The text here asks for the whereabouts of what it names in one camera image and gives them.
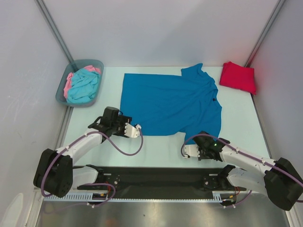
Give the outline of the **dark blue t shirt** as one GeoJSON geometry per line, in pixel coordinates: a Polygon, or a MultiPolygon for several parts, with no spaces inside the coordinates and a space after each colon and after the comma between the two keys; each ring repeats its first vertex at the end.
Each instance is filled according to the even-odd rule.
{"type": "Polygon", "coordinates": [[[222,106],[217,100],[215,80],[202,70],[203,64],[181,69],[178,75],[126,73],[120,110],[140,125],[144,136],[191,136],[204,131],[218,137],[222,106]]]}

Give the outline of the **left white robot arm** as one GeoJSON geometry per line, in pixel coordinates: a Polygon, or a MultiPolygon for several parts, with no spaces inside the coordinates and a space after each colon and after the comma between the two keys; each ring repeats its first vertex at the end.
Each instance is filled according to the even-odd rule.
{"type": "Polygon", "coordinates": [[[56,150],[47,148],[42,152],[33,185],[45,197],[54,195],[62,198],[72,188],[75,163],[112,135],[129,138],[126,128],[131,121],[132,117],[123,115],[119,109],[106,107],[103,115],[91,123],[74,142],[56,150]]]}

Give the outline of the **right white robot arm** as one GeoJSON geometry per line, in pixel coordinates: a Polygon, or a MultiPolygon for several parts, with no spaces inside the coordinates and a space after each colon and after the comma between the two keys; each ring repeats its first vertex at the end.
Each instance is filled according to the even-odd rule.
{"type": "Polygon", "coordinates": [[[286,211],[302,202],[303,179],[289,160],[255,155],[204,131],[193,136],[192,140],[206,157],[227,163],[218,178],[222,189],[235,186],[258,192],[286,211]]]}

